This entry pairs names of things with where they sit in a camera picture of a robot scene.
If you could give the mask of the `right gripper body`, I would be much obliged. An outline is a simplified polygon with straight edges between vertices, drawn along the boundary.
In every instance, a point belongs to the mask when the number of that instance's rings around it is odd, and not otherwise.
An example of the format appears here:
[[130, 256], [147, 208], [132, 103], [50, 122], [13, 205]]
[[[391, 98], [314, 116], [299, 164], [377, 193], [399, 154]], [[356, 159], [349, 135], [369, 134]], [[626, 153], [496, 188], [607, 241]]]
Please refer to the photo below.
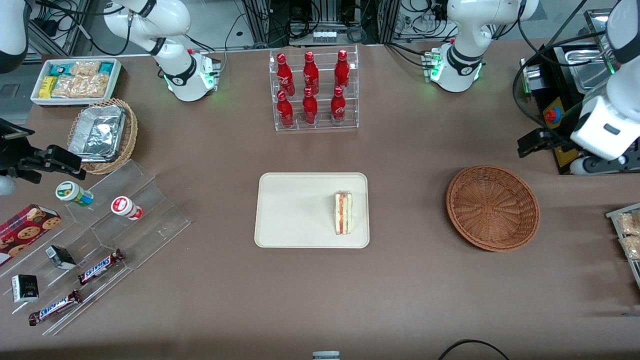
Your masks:
[[16, 166], [23, 158], [30, 157], [34, 153], [27, 139], [34, 133], [34, 130], [0, 119], [0, 170], [2, 172]]

